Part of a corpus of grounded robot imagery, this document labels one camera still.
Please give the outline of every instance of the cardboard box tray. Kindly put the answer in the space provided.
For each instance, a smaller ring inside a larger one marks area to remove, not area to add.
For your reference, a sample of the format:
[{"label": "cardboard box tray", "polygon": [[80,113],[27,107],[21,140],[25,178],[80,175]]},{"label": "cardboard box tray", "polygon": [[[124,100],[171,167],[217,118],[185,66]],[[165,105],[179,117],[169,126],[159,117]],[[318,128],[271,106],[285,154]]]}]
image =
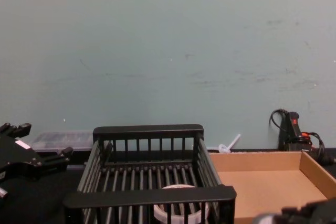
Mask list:
[{"label": "cardboard box tray", "polygon": [[336,197],[336,180],[305,152],[213,153],[211,158],[222,183],[237,192],[235,224]]}]

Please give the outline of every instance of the electrical cord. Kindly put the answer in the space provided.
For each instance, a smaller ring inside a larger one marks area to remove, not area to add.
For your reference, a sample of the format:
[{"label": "electrical cord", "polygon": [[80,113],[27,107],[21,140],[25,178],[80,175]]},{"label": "electrical cord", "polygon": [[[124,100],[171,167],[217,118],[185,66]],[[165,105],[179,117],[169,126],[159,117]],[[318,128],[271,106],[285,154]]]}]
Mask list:
[{"label": "electrical cord", "polygon": [[277,128],[279,128],[281,131],[288,133],[285,129],[283,129],[282,127],[280,127],[280,125],[277,124],[277,123],[275,122],[275,120],[274,120],[274,115],[275,115],[276,113],[279,113],[281,116],[284,116],[284,115],[286,115],[286,114],[288,113],[288,111],[287,111],[287,110],[284,110],[284,109],[277,109],[277,110],[274,110],[274,111],[272,112],[271,116],[269,117],[269,124],[270,124],[270,122],[272,121],[272,123],[273,123]]},{"label": "electrical cord", "polygon": [[318,156],[317,156],[317,160],[318,161],[322,160],[322,158],[324,157],[325,150],[326,150],[325,146],[324,146],[324,142],[322,141],[319,134],[317,134],[316,132],[306,132],[306,133],[308,135],[314,136],[319,141],[319,153],[318,153]]}]

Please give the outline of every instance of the wire basket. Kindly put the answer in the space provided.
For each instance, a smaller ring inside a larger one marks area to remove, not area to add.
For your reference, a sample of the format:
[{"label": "wire basket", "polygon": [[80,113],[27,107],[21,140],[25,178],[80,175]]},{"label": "wire basket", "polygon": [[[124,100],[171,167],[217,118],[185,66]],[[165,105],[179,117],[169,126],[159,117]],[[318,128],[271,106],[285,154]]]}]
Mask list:
[{"label": "wire basket", "polygon": [[[64,200],[66,224],[160,223],[200,211],[201,223],[234,223],[236,192],[222,185],[198,124],[98,127],[77,192]],[[162,189],[173,184],[190,188]],[[210,206],[205,217],[206,204]]]}]

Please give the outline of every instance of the table surface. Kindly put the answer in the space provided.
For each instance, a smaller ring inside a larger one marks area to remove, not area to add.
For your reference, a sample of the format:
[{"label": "table surface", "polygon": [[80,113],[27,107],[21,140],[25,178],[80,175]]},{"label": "table surface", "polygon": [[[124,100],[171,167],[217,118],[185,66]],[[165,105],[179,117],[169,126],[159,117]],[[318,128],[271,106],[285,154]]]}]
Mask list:
[{"label": "table surface", "polygon": [[[328,151],[336,156],[336,149]],[[325,169],[336,178],[336,165]],[[62,200],[67,193],[76,190],[81,175],[82,170],[68,170],[38,181],[15,178],[1,183],[10,195],[0,207],[0,223],[64,223]]]}]

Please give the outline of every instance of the teal wall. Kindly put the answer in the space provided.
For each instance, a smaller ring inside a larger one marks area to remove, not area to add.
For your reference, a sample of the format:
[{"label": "teal wall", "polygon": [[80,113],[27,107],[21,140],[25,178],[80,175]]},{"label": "teal wall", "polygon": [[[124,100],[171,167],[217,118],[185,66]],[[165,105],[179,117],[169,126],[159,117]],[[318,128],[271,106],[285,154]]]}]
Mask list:
[{"label": "teal wall", "polygon": [[0,122],[200,123],[272,148],[273,109],[336,147],[336,0],[0,0]]}]

